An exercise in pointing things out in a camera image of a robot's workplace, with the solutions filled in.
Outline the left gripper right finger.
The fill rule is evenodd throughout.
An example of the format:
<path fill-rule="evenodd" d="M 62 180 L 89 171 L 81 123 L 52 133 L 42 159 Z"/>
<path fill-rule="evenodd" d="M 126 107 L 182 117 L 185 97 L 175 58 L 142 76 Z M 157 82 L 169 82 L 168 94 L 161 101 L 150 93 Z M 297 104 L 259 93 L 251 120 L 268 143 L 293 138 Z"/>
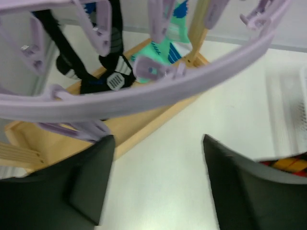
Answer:
<path fill-rule="evenodd" d="M 307 177 L 253 161 L 209 135 L 203 152 L 220 229 L 306 229 Z"/>

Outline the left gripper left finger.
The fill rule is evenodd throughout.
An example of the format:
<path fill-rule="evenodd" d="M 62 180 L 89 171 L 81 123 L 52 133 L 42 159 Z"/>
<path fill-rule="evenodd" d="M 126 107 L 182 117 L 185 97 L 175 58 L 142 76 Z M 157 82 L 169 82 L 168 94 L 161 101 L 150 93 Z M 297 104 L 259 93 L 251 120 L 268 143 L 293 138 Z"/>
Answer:
<path fill-rule="evenodd" d="M 0 182 L 3 230 L 93 230 L 100 224 L 115 151 L 112 135 L 25 177 Z"/>

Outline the red orange argyle sock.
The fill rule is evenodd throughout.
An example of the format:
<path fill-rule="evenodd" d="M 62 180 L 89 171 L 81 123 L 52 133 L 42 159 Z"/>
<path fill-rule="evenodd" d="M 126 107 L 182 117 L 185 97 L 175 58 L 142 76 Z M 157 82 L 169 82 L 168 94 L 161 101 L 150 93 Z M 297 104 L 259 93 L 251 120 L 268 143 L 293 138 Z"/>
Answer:
<path fill-rule="evenodd" d="M 260 161 L 260 163 L 293 175 L 307 176 L 307 157 L 304 154 L 284 159 Z"/>

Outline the mint green sock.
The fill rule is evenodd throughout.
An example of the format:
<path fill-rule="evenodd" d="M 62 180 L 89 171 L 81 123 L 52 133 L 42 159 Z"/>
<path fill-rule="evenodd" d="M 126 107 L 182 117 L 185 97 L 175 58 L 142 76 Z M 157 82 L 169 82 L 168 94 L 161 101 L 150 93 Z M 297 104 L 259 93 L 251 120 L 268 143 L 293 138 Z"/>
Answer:
<path fill-rule="evenodd" d="M 188 37 L 186 23 L 188 11 L 188 0 L 176 1 L 164 40 L 160 43 L 151 42 L 133 54 L 130 58 L 130 64 L 133 65 L 138 56 L 147 56 L 159 63 L 171 65 L 190 53 L 192 44 Z"/>

